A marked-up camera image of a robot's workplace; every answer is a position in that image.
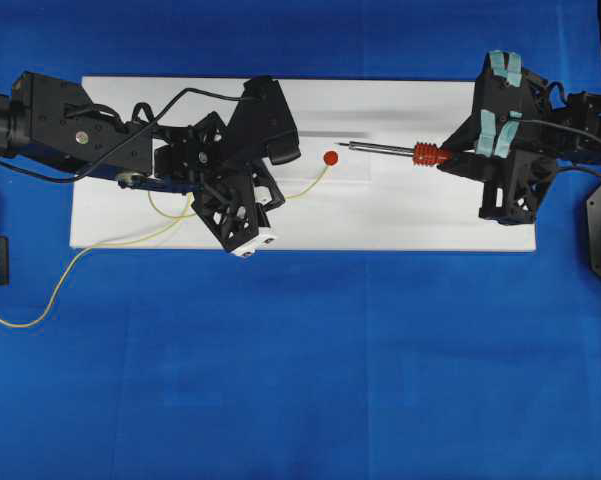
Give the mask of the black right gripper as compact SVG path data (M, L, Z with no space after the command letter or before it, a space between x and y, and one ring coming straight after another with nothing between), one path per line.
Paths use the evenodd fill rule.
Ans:
M490 51L476 79L473 110L437 153L440 170L482 185L479 217L534 224L558 163L530 143L529 82L515 52Z

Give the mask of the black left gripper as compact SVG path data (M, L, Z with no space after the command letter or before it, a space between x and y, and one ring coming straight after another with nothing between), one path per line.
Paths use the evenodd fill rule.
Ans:
M263 164L283 165L301 156L298 130L281 85L270 76L244 84L228 123L212 112L191 126L156 124L149 190L194 192L192 208L223 249L248 258L277 239L267 212L285 197Z

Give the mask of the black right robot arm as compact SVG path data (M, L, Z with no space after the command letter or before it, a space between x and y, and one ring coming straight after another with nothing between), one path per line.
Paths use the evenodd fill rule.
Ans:
M601 2L598 4L601 34ZM559 161L584 171L601 165L601 94L566 94L494 50L474 83L469 117L423 156L439 170L483 185L479 216L501 225L535 222Z

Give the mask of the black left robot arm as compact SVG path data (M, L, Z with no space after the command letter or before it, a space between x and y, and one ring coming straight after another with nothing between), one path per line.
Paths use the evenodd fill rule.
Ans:
M299 135L278 81L245 82L229 121L211 112L167 126L145 102L123 121L76 83L25 72L0 94L0 166L18 155L60 171L55 184L86 177L121 188L190 194L193 211L221 244L247 258L275 236L267 214L285 197L268 170L300 157Z

